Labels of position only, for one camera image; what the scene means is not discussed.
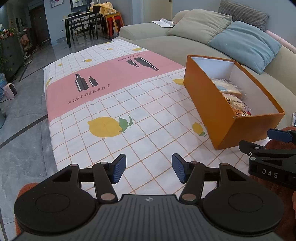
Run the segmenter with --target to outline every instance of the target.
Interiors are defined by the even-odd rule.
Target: beige sofa
[[[187,12],[179,12],[173,21],[178,22]],[[183,66],[186,66],[188,54],[230,59],[227,55],[200,42],[167,36],[168,30],[154,23],[135,24],[122,27],[117,38],[158,53]],[[257,74],[246,66],[244,68],[261,82],[285,110],[286,114],[277,128],[291,126],[292,113],[296,112],[296,54],[282,46],[262,74]]]

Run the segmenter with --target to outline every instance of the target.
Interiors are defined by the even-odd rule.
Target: picture frame
[[[50,0],[52,7],[56,7],[64,3],[64,0]]]

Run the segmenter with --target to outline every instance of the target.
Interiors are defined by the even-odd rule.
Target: cream door
[[[172,20],[172,0],[142,0],[143,21]]]

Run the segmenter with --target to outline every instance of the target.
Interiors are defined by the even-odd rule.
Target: packaged food
[[[234,95],[237,98],[242,98],[242,92],[238,90],[231,82],[230,80],[226,79],[215,79],[211,78],[215,86],[220,90],[222,93]]]
[[[251,112],[247,105],[234,95],[222,93],[227,102],[238,116],[250,116]]]

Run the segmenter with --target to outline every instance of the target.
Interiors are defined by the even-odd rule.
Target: red stool
[[[111,36],[113,34],[112,22],[113,22],[114,27],[117,30],[117,32],[119,32],[120,28],[118,28],[115,20],[120,21],[120,27],[124,26],[124,23],[122,21],[122,17],[121,17],[120,12],[116,12],[116,13],[113,13],[113,14],[108,14],[108,15],[105,16],[105,18],[106,18],[106,24],[107,24],[107,32],[108,32],[109,37],[111,38]]]

